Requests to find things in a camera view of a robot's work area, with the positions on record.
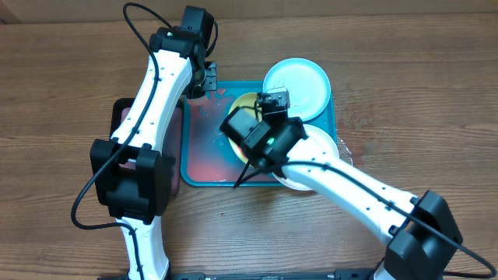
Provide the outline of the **yellow plate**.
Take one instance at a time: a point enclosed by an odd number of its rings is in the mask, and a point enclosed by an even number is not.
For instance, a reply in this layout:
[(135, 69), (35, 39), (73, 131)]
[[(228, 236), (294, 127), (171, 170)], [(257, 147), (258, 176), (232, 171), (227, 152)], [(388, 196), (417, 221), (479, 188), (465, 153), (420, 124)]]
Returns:
[[(256, 92), (244, 93), (241, 96), (237, 97), (233, 104), (231, 105), (228, 114), (231, 113), (239, 107), (239, 113), (242, 113), (242, 123), (246, 124), (250, 119), (254, 119), (257, 121), (262, 120), (261, 116), (261, 108), (256, 104), (256, 100), (258, 98), (258, 94)], [(234, 142), (231, 138), (229, 138), (229, 144), (231, 149), (233, 150), (236, 157), (243, 162), (247, 163), (248, 158), (244, 155), (243, 150), (238, 145), (238, 142)]]

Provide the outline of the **white plate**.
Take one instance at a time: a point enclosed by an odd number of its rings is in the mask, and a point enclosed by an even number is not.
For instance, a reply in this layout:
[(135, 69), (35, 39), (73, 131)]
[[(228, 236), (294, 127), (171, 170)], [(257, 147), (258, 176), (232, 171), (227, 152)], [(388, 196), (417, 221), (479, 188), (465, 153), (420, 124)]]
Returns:
[[(328, 155), (334, 156), (335, 158), (339, 158), (339, 151), (337, 145), (335, 144), (333, 138), (327, 132), (311, 124), (305, 124), (303, 127), (309, 139), (314, 140), (324, 151), (326, 151)], [(303, 184), (294, 182), (288, 178), (278, 177), (276, 175), (274, 175), (274, 178), (279, 183), (293, 190), (311, 191), (311, 188)]]

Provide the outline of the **pink sponge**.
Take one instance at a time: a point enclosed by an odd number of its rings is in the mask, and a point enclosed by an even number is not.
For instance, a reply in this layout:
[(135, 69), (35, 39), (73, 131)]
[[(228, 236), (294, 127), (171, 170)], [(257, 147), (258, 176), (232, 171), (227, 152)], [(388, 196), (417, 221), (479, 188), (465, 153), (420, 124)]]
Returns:
[(195, 99), (187, 99), (187, 103), (192, 107), (202, 106), (207, 103), (209, 98), (207, 96), (202, 96)]

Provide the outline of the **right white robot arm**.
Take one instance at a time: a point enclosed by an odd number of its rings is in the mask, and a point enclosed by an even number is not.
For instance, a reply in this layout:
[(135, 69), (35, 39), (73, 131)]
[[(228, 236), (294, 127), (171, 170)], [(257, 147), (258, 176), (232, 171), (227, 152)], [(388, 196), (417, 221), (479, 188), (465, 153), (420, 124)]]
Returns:
[(289, 117), (288, 93), (261, 93), (235, 107), (223, 129), (259, 173), (302, 184), (353, 215), (386, 246), (373, 279), (441, 279), (462, 243), (446, 200), (391, 187), (340, 160)]

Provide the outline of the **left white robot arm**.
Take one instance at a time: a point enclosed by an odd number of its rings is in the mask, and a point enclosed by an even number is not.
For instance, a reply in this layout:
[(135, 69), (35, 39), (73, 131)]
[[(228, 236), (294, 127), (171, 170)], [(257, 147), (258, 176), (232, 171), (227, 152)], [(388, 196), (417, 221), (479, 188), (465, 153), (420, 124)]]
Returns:
[(127, 114), (115, 117), (108, 140), (90, 149), (99, 203), (121, 229), (128, 252), (126, 279), (166, 279), (161, 216), (172, 195), (174, 165), (163, 154), (179, 99), (205, 95), (205, 59), (215, 46), (212, 27), (161, 27), (146, 43), (148, 70)]

